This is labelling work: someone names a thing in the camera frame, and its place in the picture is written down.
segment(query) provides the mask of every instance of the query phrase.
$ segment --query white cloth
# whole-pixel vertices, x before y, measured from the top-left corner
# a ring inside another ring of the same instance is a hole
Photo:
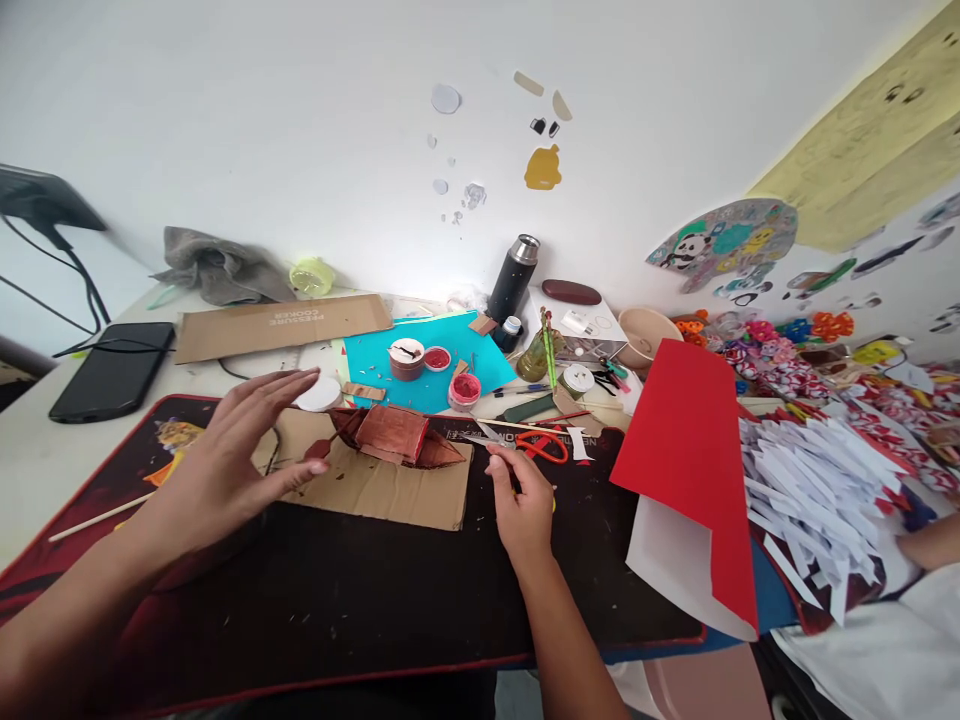
[[[861,605],[846,627],[774,630],[786,655],[853,720],[955,720],[960,708],[960,564],[898,602]]]

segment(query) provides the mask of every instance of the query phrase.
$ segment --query beige bowl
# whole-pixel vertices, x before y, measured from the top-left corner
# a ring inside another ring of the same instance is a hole
[[[617,322],[627,336],[627,345],[617,353],[617,360],[632,370],[650,367],[662,340],[683,340],[670,318],[650,308],[627,308]]]

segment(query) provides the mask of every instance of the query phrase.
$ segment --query blue paper sheet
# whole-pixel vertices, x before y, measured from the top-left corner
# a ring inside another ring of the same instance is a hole
[[[470,353],[476,358],[476,376],[480,379],[481,392],[486,394],[516,380],[517,375],[510,363],[503,357],[500,348],[489,336],[481,337],[469,325],[477,318],[476,311],[441,317],[436,320],[409,321],[394,320],[396,326],[390,330],[356,337],[345,338],[347,364],[350,369],[350,381],[384,388],[386,401],[391,405],[412,407],[423,413],[435,414],[450,407],[447,403],[447,389],[453,379],[453,371],[460,359],[470,362]],[[453,362],[443,372],[431,372],[426,367],[423,374],[413,382],[400,382],[390,374],[390,358],[387,350],[400,338],[413,338],[423,343],[425,348],[440,345],[450,351]],[[361,407],[369,407],[370,400],[354,398]]]

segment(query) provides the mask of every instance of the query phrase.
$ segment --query yellow paper on wall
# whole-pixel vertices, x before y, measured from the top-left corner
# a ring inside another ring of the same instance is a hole
[[[797,242],[829,252],[960,172],[960,0],[861,82],[750,191],[800,216]]]

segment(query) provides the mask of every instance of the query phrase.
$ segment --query black thermos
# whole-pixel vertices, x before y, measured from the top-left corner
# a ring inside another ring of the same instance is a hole
[[[487,316],[503,325],[510,315],[517,314],[523,291],[527,289],[530,276],[537,267],[537,250],[540,241],[532,235],[520,235],[507,253],[497,277],[497,284],[490,294]]]

